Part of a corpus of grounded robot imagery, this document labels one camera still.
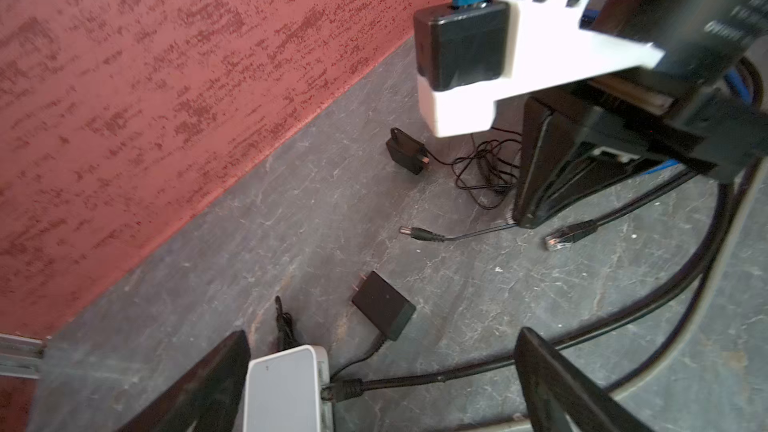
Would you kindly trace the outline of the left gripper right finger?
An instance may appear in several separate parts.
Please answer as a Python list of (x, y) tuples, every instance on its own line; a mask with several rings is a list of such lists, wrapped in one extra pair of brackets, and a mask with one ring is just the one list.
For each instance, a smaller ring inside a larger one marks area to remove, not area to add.
[(650, 428), (529, 327), (514, 360), (535, 431), (648, 431)]

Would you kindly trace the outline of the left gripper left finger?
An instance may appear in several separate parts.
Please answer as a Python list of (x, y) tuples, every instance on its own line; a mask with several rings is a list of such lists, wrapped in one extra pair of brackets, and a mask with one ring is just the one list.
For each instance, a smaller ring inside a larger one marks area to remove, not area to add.
[(230, 333), (122, 431), (231, 431), (250, 361), (244, 331)]

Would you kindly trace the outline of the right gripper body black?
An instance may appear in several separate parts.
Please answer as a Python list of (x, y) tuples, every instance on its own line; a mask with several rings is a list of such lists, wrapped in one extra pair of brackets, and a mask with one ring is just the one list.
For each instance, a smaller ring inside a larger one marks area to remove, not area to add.
[(665, 55), (652, 69), (612, 72), (527, 99), (568, 93), (614, 112), (664, 162), (683, 164), (688, 177), (728, 183), (766, 155), (766, 113), (718, 83), (766, 35), (767, 0), (589, 0), (580, 25), (651, 43)]

